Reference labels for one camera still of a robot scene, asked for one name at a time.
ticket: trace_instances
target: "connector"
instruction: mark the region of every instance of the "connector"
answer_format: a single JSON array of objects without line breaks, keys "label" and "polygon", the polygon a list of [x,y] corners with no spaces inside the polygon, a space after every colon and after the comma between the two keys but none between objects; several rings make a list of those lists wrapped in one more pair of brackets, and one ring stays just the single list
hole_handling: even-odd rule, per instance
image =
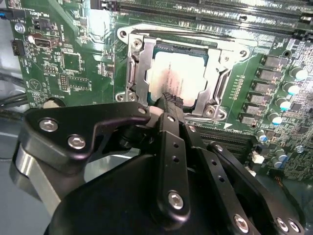
[{"label": "connector", "polygon": [[23,19],[26,17],[24,10],[0,8],[0,18],[2,20]]}]

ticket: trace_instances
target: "cable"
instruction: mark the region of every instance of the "cable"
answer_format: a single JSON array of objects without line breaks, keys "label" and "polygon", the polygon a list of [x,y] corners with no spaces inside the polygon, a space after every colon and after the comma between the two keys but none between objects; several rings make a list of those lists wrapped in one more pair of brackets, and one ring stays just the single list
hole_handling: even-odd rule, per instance
[{"label": "cable", "polygon": [[284,192],[286,198],[289,200],[289,202],[292,204],[292,206],[295,208],[299,215],[299,223],[302,225],[303,228],[306,227],[306,218],[304,215],[303,210],[301,209],[298,201],[294,198],[294,196],[289,192],[288,188],[283,184],[282,179],[279,176],[275,176],[275,180],[278,183],[278,186],[282,189]]},{"label": "cable", "polygon": [[0,80],[13,83],[19,87],[25,86],[24,81],[22,79],[19,79],[17,77],[11,76],[11,75],[7,75],[3,72],[0,72]]},{"label": "cable", "polygon": [[5,105],[5,104],[9,104],[9,103],[13,103],[16,101],[20,101],[20,100],[25,100],[25,99],[27,99],[27,95],[25,93],[16,94],[16,95],[13,95],[13,96],[10,96],[8,98],[0,100],[0,106]]},{"label": "cable", "polygon": [[12,108],[12,107],[17,107],[17,106],[21,106],[21,105],[25,105],[28,104],[27,99],[21,99],[12,103],[6,103],[6,104],[2,104],[1,108]]}]

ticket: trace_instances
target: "black cable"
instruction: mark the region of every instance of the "black cable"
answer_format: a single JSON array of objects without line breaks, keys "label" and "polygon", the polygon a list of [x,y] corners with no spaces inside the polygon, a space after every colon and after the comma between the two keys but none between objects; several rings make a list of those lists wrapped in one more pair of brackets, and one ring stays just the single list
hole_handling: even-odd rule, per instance
[{"label": "black cable", "polygon": [[6,109],[6,108],[12,108],[12,107],[17,107],[17,106],[25,105],[25,104],[28,104],[27,99],[21,99],[21,100],[12,102],[12,103],[2,104],[2,105],[0,105],[0,107],[1,107],[2,109],[4,109],[4,108]]},{"label": "black cable", "polygon": [[16,94],[16,95],[10,96],[8,98],[1,99],[0,100],[0,106],[5,105],[5,104],[9,104],[9,103],[13,103],[13,102],[16,102],[19,100],[25,100],[25,99],[27,99],[27,95],[25,93]]},{"label": "black cable", "polygon": [[24,87],[24,81],[22,79],[19,79],[18,77],[14,77],[8,74],[5,74],[3,72],[0,72],[0,81],[6,81],[6,82],[10,82],[13,83],[19,87]]}]

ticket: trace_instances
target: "black plastic bracket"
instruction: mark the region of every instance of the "black plastic bracket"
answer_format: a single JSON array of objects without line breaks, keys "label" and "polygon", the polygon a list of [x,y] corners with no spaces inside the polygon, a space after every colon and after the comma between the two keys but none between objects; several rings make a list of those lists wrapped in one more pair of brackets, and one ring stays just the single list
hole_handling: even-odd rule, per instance
[{"label": "black plastic bracket", "polygon": [[[40,127],[42,120],[52,120],[54,131]],[[83,169],[94,152],[95,138],[108,141],[112,133],[125,125],[144,125],[150,113],[136,102],[41,109],[27,113],[19,142],[30,155],[67,174]],[[71,136],[80,136],[85,146],[75,149],[68,144]]]}]

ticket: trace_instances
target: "cpu socket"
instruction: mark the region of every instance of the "cpu socket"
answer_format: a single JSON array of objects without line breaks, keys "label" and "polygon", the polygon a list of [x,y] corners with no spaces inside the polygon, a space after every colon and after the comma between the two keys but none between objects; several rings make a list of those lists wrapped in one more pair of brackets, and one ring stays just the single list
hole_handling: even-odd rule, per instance
[{"label": "cpu socket", "polygon": [[126,90],[116,100],[148,106],[170,92],[183,99],[186,117],[194,120],[227,117],[221,103],[229,76],[250,56],[242,42],[255,46],[254,41],[145,23],[119,28],[117,35],[128,45],[128,63]]}]

